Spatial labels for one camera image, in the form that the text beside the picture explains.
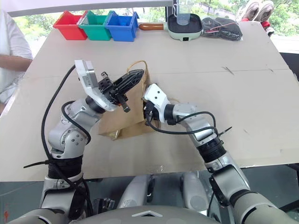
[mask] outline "beige tabletop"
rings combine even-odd
[[[92,61],[97,76],[111,79],[146,60],[151,81],[169,98],[212,112],[224,147],[242,167],[299,161],[299,83],[259,23],[242,22],[243,40],[200,37],[180,42],[166,31],[138,31],[135,42],[66,41],[53,30],[37,54],[8,114],[0,117],[0,181],[42,181],[40,129],[45,108],[75,59]],[[73,72],[50,110],[46,133],[60,107],[86,95]],[[204,169],[188,136],[149,133],[111,141],[91,130],[85,147],[85,178]]]

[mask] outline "white shirt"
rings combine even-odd
[[[15,21],[0,9],[0,54],[32,59],[31,50]],[[25,72],[0,68],[0,102],[6,104]]]

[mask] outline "brown paper bag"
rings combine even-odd
[[[142,97],[150,83],[148,65],[145,61],[137,61],[127,68],[127,72],[138,63],[145,64],[145,73],[140,82],[126,93],[128,97],[127,104],[131,108],[131,111],[125,113],[122,107],[118,107],[113,112],[104,113],[99,123],[99,135],[108,136],[115,140],[153,131],[151,127],[145,125],[143,116]]]

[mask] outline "window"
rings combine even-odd
[[[114,10],[118,15],[132,15],[137,12],[139,22],[165,22],[165,7],[142,7],[142,8],[112,8],[92,10],[97,15],[107,15]],[[83,14],[84,11],[72,12]],[[53,24],[62,13],[48,13],[38,15],[26,15],[14,17],[15,22],[29,42],[32,53],[35,56],[52,30]]]

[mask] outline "floor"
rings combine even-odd
[[[243,171],[250,182],[251,189],[263,194],[276,206],[281,207],[299,199],[297,173],[291,168],[279,165],[246,168]],[[181,175],[182,173],[172,173],[155,176],[154,196],[150,204],[183,207],[179,190]],[[200,171],[199,176],[211,196],[208,182],[210,174],[207,171]],[[107,197],[114,199],[117,204],[132,178],[114,177],[88,182],[91,198]],[[0,182],[0,224],[36,209],[42,188],[43,182]],[[299,219],[297,213],[290,215]]]
[[[285,60],[289,68],[293,71],[293,73],[297,76],[299,81],[299,54],[280,53],[280,55]]]

